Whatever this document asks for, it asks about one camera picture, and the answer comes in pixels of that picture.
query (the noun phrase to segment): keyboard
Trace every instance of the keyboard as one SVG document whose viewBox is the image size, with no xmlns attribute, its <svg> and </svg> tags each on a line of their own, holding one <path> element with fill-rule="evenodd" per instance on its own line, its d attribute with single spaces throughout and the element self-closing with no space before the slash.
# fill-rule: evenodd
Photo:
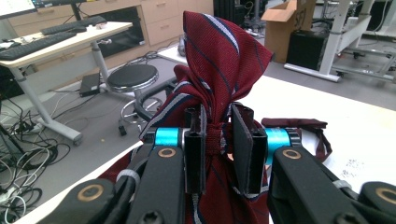
<svg viewBox="0 0 396 224">
<path fill-rule="evenodd" d="M 89 25 L 94 26 L 96 24 L 106 23 L 106 22 L 107 21 L 103 17 L 94 16 L 94 17 L 89 17 L 82 21 L 72 21 L 69 23 L 62 24 L 62 25 L 45 28 L 40 31 L 41 31 L 41 34 L 43 34 L 43 35 L 54 35 L 54 34 L 58 34 L 60 32 L 66 32 L 66 31 L 72 30 L 77 27 L 81 27 L 81 26 L 87 27 Z"/>
<path fill-rule="evenodd" d="M 14 61 L 23 56 L 39 51 L 46 47 L 52 46 L 59 42 L 62 42 L 68 38 L 75 36 L 75 33 L 58 33 L 55 35 L 47 35 L 43 38 L 32 41 L 28 44 L 19 45 L 10 49 L 0 51 L 0 60 L 2 61 Z"/>
</svg>

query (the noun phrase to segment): white desk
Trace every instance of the white desk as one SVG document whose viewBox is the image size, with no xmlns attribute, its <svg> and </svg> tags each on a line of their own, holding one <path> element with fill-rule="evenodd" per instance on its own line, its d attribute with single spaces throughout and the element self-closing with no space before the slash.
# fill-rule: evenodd
<svg viewBox="0 0 396 224">
<path fill-rule="evenodd" d="M 354 191 L 360 192 L 367 181 L 396 185 L 396 111 L 270 77 L 260 78 L 240 102 L 254 110 L 258 121 L 297 118 L 328 122 L 324 134 L 333 153 L 324 164 Z"/>
<path fill-rule="evenodd" d="M 75 144 L 78 144 L 82 138 L 82 134 L 69 127 L 66 127 L 56 120 L 53 120 L 50 117 L 49 112 L 38 99 L 37 95 L 44 91 L 50 90 L 51 88 L 59 86 L 66 81 L 73 79 L 74 77 L 89 72 L 95 67 L 100 68 L 104 82 L 106 82 L 108 77 L 107 68 L 96 40 L 124 31 L 130 26 L 132 26 L 130 22 L 108 22 L 106 28 L 102 30 L 92 28 L 87 32 L 77 34 L 76 36 L 61 43 L 31 53 L 17 60 L 0 61 L 0 64 L 8 67 L 11 70 L 15 79 L 18 81 L 18 84 L 21 86 L 22 90 L 37 109 L 41 116 L 41 119 L 38 121 L 56 133 L 60 133 L 63 136 L 69 138 Z M 59 56 L 65 51 L 73 52 L 78 48 L 89 46 L 90 44 L 92 46 L 92 51 L 89 53 L 71 60 L 67 60 L 63 63 L 57 64 L 43 71 L 36 72 L 27 77 L 24 77 L 19 70 L 19 68 L 22 66 L 27 66 L 32 63 L 37 63 L 48 58 Z"/>
<path fill-rule="evenodd" d="M 162 50 L 158 52 L 158 55 L 175 63 L 182 63 L 184 65 L 187 65 L 186 57 L 180 56 L 177 51 L 177 46 L 178 45 L 174 45 L 169 47 L 168 49 Z"/>
</svg>

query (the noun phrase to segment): gray floor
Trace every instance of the gray floor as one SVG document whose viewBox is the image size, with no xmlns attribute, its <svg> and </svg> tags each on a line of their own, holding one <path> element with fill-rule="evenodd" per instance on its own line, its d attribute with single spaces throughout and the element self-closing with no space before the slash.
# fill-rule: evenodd
<svg viewBox="0 0 396 224">
<path fill-rule="evenodd" d="M 382 46 L 384 43 L 392 45 L 393 48 L 395 47 L 395 44 L 390 42 L 381 42 L 379 44 Z M 149 63 L 155 65 L 160 72 L 160 79 L 157 81 L 157 84 L 174 75 L 173 68 L 176 64 L 173 62 L 165 59 L 154 59 L 149 61 Z M 326 91 L 366 104 L 396 110 L 396 84 L 377 78 L 346 74 L 339 83 L 333 83 L 317 77 L 310 77 L 286 70 L 283 68 L 283 64 L 280 63 L 270 63 L 264 75 L 319 91 Z M 57 108 L 60 111 L 65 111 L 67 108 L 79 105 L 90 98 L 85 97 L 81 99 L 75 93 L 66 94 L 57 93 L 55 97 L 48 100 L 45 103 L 48 111 L 52 111 L 56 105 L 58 105 Z M 130 98 L 118 93 L 103 92 L 92 98 L 84 106 L 59 119 L 59 121 L 65 122 L 71 128 L 83 133 L 83 141 L 79 146 L 73 146 L 67 139 L 46 131 L 48 138 L 56 137 L 59 142 L 69 145 L 71 149 L 70 153 L 63 160 L 49 166 L 36 181 L 35 187 L 43 189 L 43 196 L 36 205 L 40 205 L 50 199 L 138 141 L 137 136 L 139 131 L 136 125 L 126 124 L 125 127 L 128 134 L 125 136 L 120 136 L 118 131 L 120 109 L 129 100 Z M 293 99 L 291 92 L 290 100 L 298 101 L 301 99 Z M 62 147 L 60 153 L 65 152 L 65 147 Z"/>
</svg>

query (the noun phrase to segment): wooden drawer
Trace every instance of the wooden drawer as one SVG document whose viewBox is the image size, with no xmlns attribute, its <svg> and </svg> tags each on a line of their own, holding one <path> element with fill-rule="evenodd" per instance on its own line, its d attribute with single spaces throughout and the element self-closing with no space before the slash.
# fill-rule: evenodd
<svg viewBox="0 0 396 224">
<path fill-rule="evenodd" d="M 146 28 L 148 30 L 148 41 L 150 45 L 155 45 L 179 36 L 183 30 L 179 17 L 147 24 Z"/>
<path fill-rule="evenodd" d="M 101 0 L 83 3 L 79 8 L 88 15 L 96 15 L 125 7 L 135 7 L 138 5 L 140 5 L 140 0 Z"/>
<path fill-rule="evenodd" d="M 37 22 L 43 21 L 51 21 L 57 18 L 69 18 L 73 16 L 73 10 L 70 6 L 61 6 L 61 7 L 47 7 L 47 8 L 40 8 L 37 10 L 36 13 L 29 13 L 17 17 L 13 17 L 8 19 L 12 26 L 18 26 L 23 24 L 32 24 Z"/>
<path fill-rule="evenodd" d="M 41 29 L 48 28 L 51 26 L 56 26 L 63 24 L 65 21 L 69 20 L 70 16 L 67 17 L 61 17 L 61 18 L 56 18 L 52 19 L 49 21 L 42 21 L 42 22 L 35 22 L 35 23 L 29 23 L 29 24 L 21 24 L 21 25 L 14 25 L 14 31 L 17 33 L 18 36 L 24 36 L 24 35 L 31 35 L 40 32 Z M 73 17 L 69 20 L 70 21 L 75 21 L 76 19 Z"/>
<path fill-rule="evenodd" d="M 146 24 L 178 15 L 177 0 L 142 0 L 142 9 Z"/>
</svg>

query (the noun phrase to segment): wire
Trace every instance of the wire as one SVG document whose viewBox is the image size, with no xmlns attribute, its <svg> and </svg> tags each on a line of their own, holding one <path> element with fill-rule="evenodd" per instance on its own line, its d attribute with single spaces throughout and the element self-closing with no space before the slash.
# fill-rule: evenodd
<svg viewBox="0 0 396 224">
<path fill-rule="evenodd" d="M 56 149 L 58 151 L 59 151 L 59 146 L 65 146 L 66 147 L 66 153 L 64 153 L 64 155 L 60 159 L 58 159 L 57 161 L 53 161 L 53 162 L 49 163 L 48 165 L 53 165 L 53 164 L 57 163 L 58 161 L 63 160 L 69 154 L 69 152 L 70 152 L 70 146 L 69 145 L 63 144 L 63 143 L 58 144 L 56 146 Z"/>
<path fill-rule="evenodd" d="M 63 24 L 65 24 L 65 23 L 67 23 L 68 21 L 70 21 L 73 17 L 75 17 L 75 16 L 74 16 L 74 15 L 73 15 L 73 16 L 70 16 L 66 21 L 64 21 Z"/>
<path fill-rule="evenodd" d="M 382 9 L 382 18 L 381 18 L 381 22 L 380 22 L 380 23 L 378 24 L 378 26 L 374 29 L 374 32 L 378 31 L 378 30 L 382 27 L 382 24 L 384 23 L 384 20 L 385 20 L 385 11 L 386 11 L 386 9 L 387 9 L 388 1 L 389 1 L 389 0 L 386 0 L 386 1 L 385 1 L 384 8 Z"/>
<path fill-rule="evenodd" d="M 69 95 L 69 94 L 70 94 L 70 93 L 65 94 L 64 96 L 62 96 L 62 97 L 56 102 L 55 107 L 53 108 L 52 112 L 50 113 L 51 116 L 53 116 L 53 114 L 55 113 L 55 111 L 56 111 L 56 109 L 57 109 L 59 103 L 62 101 L 62 99 L 63 99 L 64 97 L 66 97 L 67 95 Z"/>
<path fill-rule="evenodd" d="M 250 11 L 251 11 L 251 9 L 253 9 L 253 7 L 254 7 L 254 4 L 253 4 L 252 1 L 248 1 L 248 2 L 245 3 L 245 9 L 248 9 L 248 12 L 247 12 L 247 14 L 245 15 L 245 18 L 249 18 Z"/>
<path fill-rule="evenodd" d="M 81 10 L 81 8 L 79 8 L 81 6 L 81 4 L 78 5 L 78 11 L 81 12 L 82 14 L 86 15 L 87 17 L 90 17 L 90 15 L 88 15 L 87 13 L 83 12 Z"/>
<path fill-rule="evenodd" d="M 15 111 L 12 107 L 10 107 L 10 106 L 8 106 L 8 105 L 2 105 L 2 106 L 7 107 L 9 110 L 12 110 L 12 112 L 15 113 L 15 116 L 11 116 L 11 115 L 8 113 L 8 116 L 9 116 L 9 117 L 12 117 L 12 118 L 14 118 L 14 119 L 18 119 L 18 118 L 19 118 L 18 112 Z"/>
<path fill-rule="evenodd" d="M 20 125 L 21 125 L 21 124 L 22 124 L 23 109 L 22 109 L 19 105 L 15 104 L 15 102 L 12 101 L 9 97 L 7 97 L 7 99 L 8 99 L 12 104 L 14 104 L 14 105 L 21 111 L 21 113 L 20 113 Z"/>
<path fill-rule="evenodd" d="M 0 186 L 9 185 L 9 184 L 12 183 L 12 181 L 13 181 L 13 177 L 12 177 L 12 176 L 13 176 L 13 173 L 12 173 L 12 170 L 11 170 L 11 168 L 9 168 L 9 166 L 8 166 L 2 159 L 0 159 L 0 162 L 3 163 L 3 164 L 7 167 L 7 169 L 9 170 L 9 180 L 8 180 L 8 182 L 5 183 L 5 184 L 0 183 Z"/>
<path fill-rule="evenodd" d="M 15 200 L 16 198 L 18 198 L 19 200 L 21 200 L 21 202 L 23 203 L 23 213 L 22 213 L 22 216 L 24 216 L 25 213 L 26 213 L 26 202 L 25 202 L 25 200 L 24 200 L 22 197 L 20 197 L 20 196 L 13 196 L 13 197 L 11 197 L 11 198 L 9 198 L 9 199 L 12 199 L 11 203 L 13 203 L 14 200 Z M 10 224 L 10 223 L 8 222 L 8 220 L 7 220 L 8 209 L 9 209 L 9 208 L 6 209 L 6 212 L 5 212 L 5 214 L 4 214 L 4 221 L 5 221 L 7 224 Z"/>
<path fill-rule="evenodd" d="M 7 117 L 11 117 L 8 112 L 1 112 L 1 115 L 5 115 L 6 117 L 0 120 L 0 123 L 3 123 L 3 121 L 5 121 Z"/>
<path fill-rule="evenodd" d="M 98 96 L 99 94 L 96 94 L 96 95 L 92 96 L 91 98 L 89 98 L 88 100 L 84 101 L 83 103 L 81 103 L 81 104 L 79 104 L 79 105 L 76 105 L 76 106 L 74 106 L 74 107 L 72 107 L 72 108 L 70 108 L 70 109 L 68 109 L 68 110 L 65 110 L 64 112 L 62 112 L 61 114 L 57 115 L 57 116 L 54 117 L 53 119 L 57 119 L 57 118 L 59 118 L 61 115 L 64 115 L 64 114 L 66 114 L 66 113 L 69 113 L 69 112 L 71 112 L 71 111 L 73 111 L 73 110 L 76 110 L 76 109 L 82 107 L 83 105 L 87 104 L 90 100 L 92 100 L 93 98 L 95 98 L 96 96 Z"/>
<path fill-rule="evenodd" d="M 33 165 L 32 163 L 29 163 L 30 160 L 32 160 L 35 156 L 39 155 L 44 150 L 46 150 L 46 152 L 47 152 L 47 158 L 44 159 L 44 161 L 40 165 L 37 166 L 37 165 Z M 49 160 L 49 158 L 53 158 L 53 156 L 50 154 L 50 150 L 47 147 L 37 147 L 37 148 L 33 148 L 30 151 L 24 153 L 20 157 L 20 159 L 17 161 L 17 166 L 20 164 L 21 161 L 24 161 L 24 165 L 21 166 L 22 169 L 24 169 L 24 170 L 39 169 L 43 165 L 50 163 L 49 161 L 51 161 L 51 160 Z"/>
</svg>

